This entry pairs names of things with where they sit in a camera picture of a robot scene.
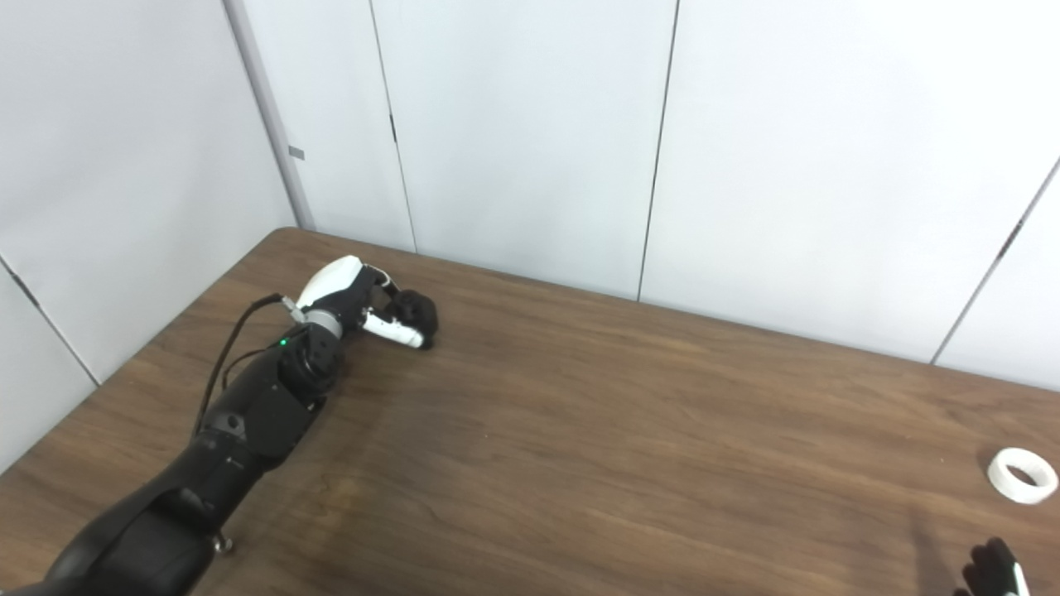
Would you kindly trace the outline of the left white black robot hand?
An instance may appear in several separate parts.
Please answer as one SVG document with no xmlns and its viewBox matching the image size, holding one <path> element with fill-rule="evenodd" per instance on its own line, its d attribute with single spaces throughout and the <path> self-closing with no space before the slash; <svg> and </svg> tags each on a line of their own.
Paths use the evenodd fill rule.
<svg viewBox="0 0 1060 596">
<path fill-rule="evenodd" d="M 283 303 L 297 325 L 320 325 L 338 339 L 363 331 L 428 350 L 439 328 L 431 298 L 398 287 L 392 276 L 352 255 L 316 271 L 298 299 Z"/>
</svg>

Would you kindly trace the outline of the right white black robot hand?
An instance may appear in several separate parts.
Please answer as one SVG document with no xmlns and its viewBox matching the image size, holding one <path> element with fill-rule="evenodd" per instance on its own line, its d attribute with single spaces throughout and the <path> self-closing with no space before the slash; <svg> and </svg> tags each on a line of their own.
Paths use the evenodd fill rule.
<svg viewBox="0 0 1060 596">
<path fill-rule="evenodd" d="M 970 561 L 962 567 L 964 585 L 957 586 L 953 595 L 1018 595 L 1030 594 L 1029 582 L 1006 542 L 990 538 L 980 546 L 974 546 Z"/>
</svg>

